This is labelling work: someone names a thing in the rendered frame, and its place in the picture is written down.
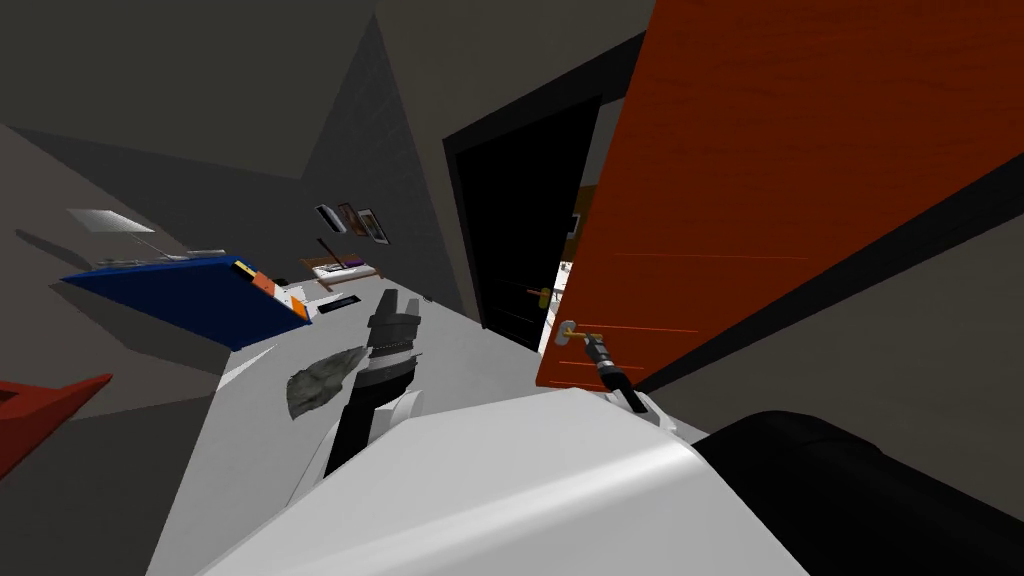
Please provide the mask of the wooden low table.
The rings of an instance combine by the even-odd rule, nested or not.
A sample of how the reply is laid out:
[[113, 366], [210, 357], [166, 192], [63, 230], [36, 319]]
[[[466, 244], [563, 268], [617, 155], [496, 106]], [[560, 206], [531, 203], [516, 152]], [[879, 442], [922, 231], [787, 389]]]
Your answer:
[[377, 268], [370, 265], [356, 254], [348, 254], [338, 258], [300, 259], [299, 262], [313, 275], [315, 282], [328, 292], [332, 292], [332, 287], [337, 284], [372, 276], [383, 277]]

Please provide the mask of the red furniture piece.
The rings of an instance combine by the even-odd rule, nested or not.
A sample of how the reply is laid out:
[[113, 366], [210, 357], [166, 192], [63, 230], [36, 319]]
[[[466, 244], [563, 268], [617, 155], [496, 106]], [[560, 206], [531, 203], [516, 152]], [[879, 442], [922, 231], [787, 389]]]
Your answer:
[[0, 381], [0, 480], [104, 387], [112, 374], [62, 388]]

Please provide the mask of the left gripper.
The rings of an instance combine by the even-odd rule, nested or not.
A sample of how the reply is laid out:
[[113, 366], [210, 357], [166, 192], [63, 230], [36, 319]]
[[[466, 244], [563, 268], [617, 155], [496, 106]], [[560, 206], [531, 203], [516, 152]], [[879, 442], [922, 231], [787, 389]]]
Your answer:
[[421, 324], [420, 300], [410, 298], [404, 313], [398, 313], [398, 290], [385, 289], [375, 315], [368, 321], [367, 347], [370, 358], [412, 352]]

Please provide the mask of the grey crumpled cloth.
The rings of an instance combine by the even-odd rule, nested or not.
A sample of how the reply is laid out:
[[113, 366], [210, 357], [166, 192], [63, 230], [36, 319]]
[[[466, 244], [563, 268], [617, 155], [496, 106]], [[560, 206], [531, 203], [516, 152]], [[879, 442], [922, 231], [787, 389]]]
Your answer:
[[329, 403], [367, 354], [365, 346], [343, 349], [293, 374], [285, 386], [289, 416], [295, 420]]

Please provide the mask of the grey framed wall picture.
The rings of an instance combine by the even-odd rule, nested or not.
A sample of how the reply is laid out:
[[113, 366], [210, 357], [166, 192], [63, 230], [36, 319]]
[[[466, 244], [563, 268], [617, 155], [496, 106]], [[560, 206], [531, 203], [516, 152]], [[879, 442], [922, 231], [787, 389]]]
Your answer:
[[374, 242], [384, 245], [390, 244], [382, 225], [370, 209], [359, 210], [357, 215], [362, 222], [362, 227], [366, 230], [367, 235], [372, 238]]

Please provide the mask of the orange-brown door leaf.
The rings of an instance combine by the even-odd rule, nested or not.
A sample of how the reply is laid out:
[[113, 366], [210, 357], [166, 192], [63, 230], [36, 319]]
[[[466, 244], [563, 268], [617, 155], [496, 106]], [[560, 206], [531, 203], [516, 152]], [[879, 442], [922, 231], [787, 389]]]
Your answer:
[[1024, 0], [657, 0], [556, 316], [652, 392], [1024, 214]]

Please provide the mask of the blue bed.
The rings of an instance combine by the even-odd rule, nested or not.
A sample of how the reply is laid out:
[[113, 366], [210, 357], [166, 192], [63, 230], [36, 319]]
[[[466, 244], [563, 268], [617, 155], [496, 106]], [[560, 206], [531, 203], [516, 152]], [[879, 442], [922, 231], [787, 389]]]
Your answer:
[[232, 351], [312, 323], [303, 302], [232, 255], [96, 269], [63, 282]]

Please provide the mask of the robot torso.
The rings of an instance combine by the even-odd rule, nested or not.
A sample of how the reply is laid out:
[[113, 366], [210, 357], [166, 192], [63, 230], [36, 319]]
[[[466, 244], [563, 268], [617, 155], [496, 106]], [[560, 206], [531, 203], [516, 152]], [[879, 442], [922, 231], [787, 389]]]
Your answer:
[[586, 390], [408, 419], [202, 576], [809, 576], [673, 431]]

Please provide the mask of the brass and silver door handle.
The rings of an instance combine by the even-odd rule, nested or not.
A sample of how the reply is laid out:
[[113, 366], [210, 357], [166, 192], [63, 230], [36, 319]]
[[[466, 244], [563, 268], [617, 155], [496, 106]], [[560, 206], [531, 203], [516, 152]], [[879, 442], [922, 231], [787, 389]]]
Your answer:
[[552, 335], [556, 346], [565, 346], [571, 339], [583, 339], [585, 341], [594, 339], [602, 341], [604, 339], [601, 334], [579, 332], [577, 330], [577, 323], [569, 320], [561, 322], [557, 329], [552, 331]]

